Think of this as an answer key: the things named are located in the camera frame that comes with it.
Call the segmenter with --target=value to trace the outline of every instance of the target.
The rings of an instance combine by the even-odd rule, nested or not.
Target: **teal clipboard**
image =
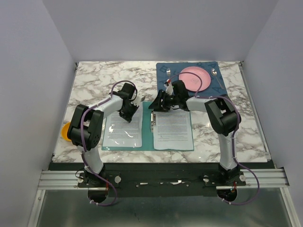
[[[142,146],[140,148],[127,148],[127,147],[104,147],[102,146],[102,150],[120,150],[120,151],[134,151],[134,150],[145,150],[152,151],[156,150],[153,147],[153,133],[151,131],[151,114],[152,110],[148,109],[152,102],[142,102],[143,104],[143,119],[142,119]]]

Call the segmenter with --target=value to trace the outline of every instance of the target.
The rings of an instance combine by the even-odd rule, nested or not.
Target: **paper document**
[[[172,110],[167,113],[154,112],[153,145],[157,150],[193,150],[193,133],[190,113]]]
[[[106,118],[103,147],[132,147],[142,146],[143,105],[141,104],[132,121],[128,123],[114,112]]]

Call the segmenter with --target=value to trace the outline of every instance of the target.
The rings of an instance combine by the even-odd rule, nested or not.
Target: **pink plate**
[[[202,87],[199,91],[207,89],[210,85],[211,79],[210,75],[203,68],[191,66],[183,69],[181,72],[192,72],[197,74],[202,80]],[[185,87],[189,91],[197,91],[200,87],[200,80],[195,75],[190,73],[184,73],[179,75],[179,79],[185,84]]]

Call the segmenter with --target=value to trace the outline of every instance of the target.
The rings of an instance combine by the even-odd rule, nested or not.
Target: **clipboard clip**
[[[151,132],[153,132],[153,127],[156,125],[156,114],[154,111],[151,112]]]

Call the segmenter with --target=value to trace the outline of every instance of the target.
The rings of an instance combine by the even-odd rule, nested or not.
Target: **spoon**
[[[211,73],[212,73],[212,75],[213,75],[214,77],[216,77],[218,83],[220,84],[220,87],[221,87],[222,89],[224,89],[223,86],[222,86],[222,84],[220,83],[219,79],[217,78],[217,71],[216,71],[215,69],[212,69],[212,70],[211,70]]]

